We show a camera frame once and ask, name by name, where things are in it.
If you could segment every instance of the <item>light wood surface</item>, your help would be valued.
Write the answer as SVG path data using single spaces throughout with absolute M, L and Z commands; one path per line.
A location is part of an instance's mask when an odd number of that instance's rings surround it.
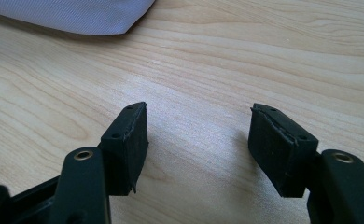
M 279 108 L 364 160 L 364 0 L 157 0 L 126 35 L 84 36 L 0 16 L 0 184 L 12 195 L 96 146 L 147 102 L 137 193 L 114 223 L 309 223 L 247 150 L 251 112 Z

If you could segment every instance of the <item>metal screw hole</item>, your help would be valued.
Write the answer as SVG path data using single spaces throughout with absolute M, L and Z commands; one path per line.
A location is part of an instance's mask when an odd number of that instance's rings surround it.
M 340 153 L 340 152 L 333 153 L 333 157 L 334 157 L 334 159 L 336 159 L 336 161 L 340 161 L 340 162 L 344 162 L 344 163 L 353 163 L 354 162 L 353 158 L 351 158 L 347 154 Z
M 77 161 L 84 161 L 90 157 L 92 157 L 92 151 L 79 151 L 77 154 L 75 154 L 74 159 Z

